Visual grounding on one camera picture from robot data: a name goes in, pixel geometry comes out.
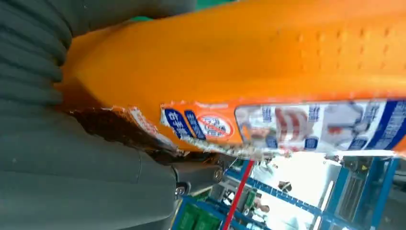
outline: perforated holes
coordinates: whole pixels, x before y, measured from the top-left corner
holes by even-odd
[[[345,31],[343,31],[343,30],[338,30],[336,36],[337,36],[338,40],[345,41],[346,38],[347,38],[347,33]]]
[[[365,28],[361,28],[360,39],[367,39],[368,35],[369,35],[368,31]]]
[[[297,41],[298,42],[302,42],[303,41],[303,34],[299,34],[298,36],[297,36]]]
[[[273,41],[275,41],[276,39],[279,39],[279,36],[281,35],[281,30],[280,29],[277,29],[276,31],[275,31],[275,34],[272,34],[270,37],[269,37],[269,40],[271,41],[271,42],[273,42]]]
[[[383,32],[384,37],[389,37],[392,33],[391,28],[386,28],[385,31]]]
[[[318,32],[317,35],[316,35],[316,38],[317,38],[318,42],[324,42],[326,36],[324,35],[324,33]]]
[[[383,55],[387,55],[388,52],[389,52],[389,45],[386,44],[386,45],[383,47]]]

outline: green surface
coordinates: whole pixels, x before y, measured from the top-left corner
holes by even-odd
[[[244,164],[244,160],[236,160],[236,162],[233,164],[234,167],[242,167]]]
[[[202,9],[206,9],[209,7],[213,7],[216,5],[220,5],[220,4],[224,4],[224,3],[228,3],[228,2],[232,2],[235,0],[198,0],[197,1],[197,5],[196,5],[196,9],[197,10],[202,10]],[[132,21],[136,21],[136,22],[144,22],[144,21],[149,21],[151,20],[148,17],[135,17],[132,19]]]
[[[208,189],[200,194],[197,194],[195,196],[193,196],[196,200],[198,201],[205,201],[209,196],[210,193],[212,192],[212,189]]]
[[[186,204],[185,212],[181,217],[179,230],[217,230],[221,220],[196,205]]]
[[[254,205],[254,200],[255,200],[256,192],[255,191],[250,191],[248,194],[248,197],[245,201],[245,207],[246,208],[251,208]]]

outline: person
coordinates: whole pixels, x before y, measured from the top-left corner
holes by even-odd
[[[279,181],[278,188],[284,193],[289,193],[292,190],[292,183]]]
[[[278,165],[272,161],[259,161],[257,165],[254,166],[251,177],[264,184],[274,186],[278,180],[276,175],[278,168]]]
[[[269,213],[269,211],[271,210],[270,207],[268,205],[263,205],[261,203],[261,199],[256,197],[254,199],[254,210],[261,210],[264,213]]]
[[[173,213],[173,169],[143,151],[88,135],[53,109],[62,102],[53,84],[62,81],[73,37],[135,16],[190,12],[195,4],[0,0],[2,230],[118,230]]]

